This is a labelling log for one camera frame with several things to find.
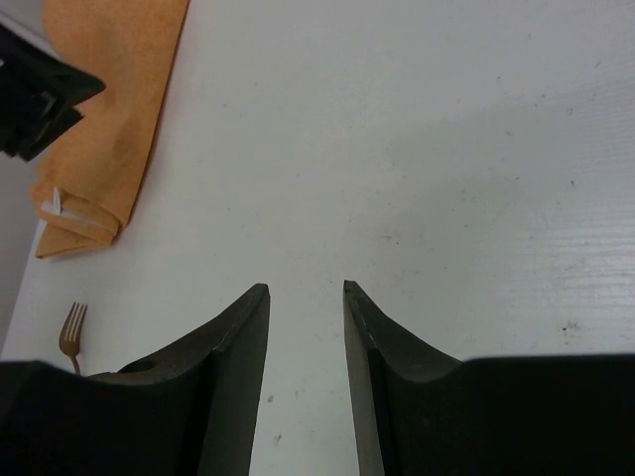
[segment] fork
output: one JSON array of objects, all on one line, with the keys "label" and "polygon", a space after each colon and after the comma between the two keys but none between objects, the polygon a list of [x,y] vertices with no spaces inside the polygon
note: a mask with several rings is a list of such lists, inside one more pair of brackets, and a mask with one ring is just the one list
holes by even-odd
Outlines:
[{"label": "fork", "polygon": [[87,309],[88,305],[74,302],[60,332],[60,350],[70,358],[77,375],[81,374],[77,354],[79,354],[79,338]]}]

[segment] black object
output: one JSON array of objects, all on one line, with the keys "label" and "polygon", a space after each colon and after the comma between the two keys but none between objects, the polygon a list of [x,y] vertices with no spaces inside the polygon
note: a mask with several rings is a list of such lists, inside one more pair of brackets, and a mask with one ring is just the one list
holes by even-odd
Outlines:
[{"label": "black object", "polygon": [[79,122],[73,106],[104,88],[0,25],[0,151],[31,160]]},{"label": "black object", "polygon": [[116,374],[0,364],[0,474],[247,475],[268,328],[256,285]]},{"label": "black object", "polygon": [[461,363],[344,284],[360,474],[635,474],[635,357]]}]

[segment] fork handle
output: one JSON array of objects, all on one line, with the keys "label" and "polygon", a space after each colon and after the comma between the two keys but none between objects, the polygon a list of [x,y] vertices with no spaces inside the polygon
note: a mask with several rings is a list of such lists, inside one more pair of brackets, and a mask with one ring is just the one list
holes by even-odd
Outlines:
[{"label": "fork handle", "polygon": [[72,362],[72,368],[75,369],[75,374],[81,375],[81,371],[79,370],[79,362],[77,362],[77,357],[74,355],[69,356],[70,362]]}]

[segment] table surface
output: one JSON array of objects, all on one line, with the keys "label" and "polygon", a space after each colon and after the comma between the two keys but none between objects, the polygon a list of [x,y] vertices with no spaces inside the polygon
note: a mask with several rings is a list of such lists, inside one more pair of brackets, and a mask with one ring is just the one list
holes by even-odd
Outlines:
[{"label": "table surface", "polygon": [[31,259],[3,359],[112,371],[270,286],[257,475],[353,475],[341,289],[459,358],[635,345],[635,6],[191,0],[108,250]]}]

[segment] orange napkin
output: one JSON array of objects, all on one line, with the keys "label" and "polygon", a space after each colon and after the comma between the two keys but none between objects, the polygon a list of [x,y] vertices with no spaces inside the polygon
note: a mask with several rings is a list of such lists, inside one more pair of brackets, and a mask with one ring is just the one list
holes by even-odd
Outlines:
[{"label": "orange napkin", "polygon": [[109,246],[130,219],[189,0],[45,0],[53,48],[106,89],[78,106],[31,189],[47,226],[36,256]]}]

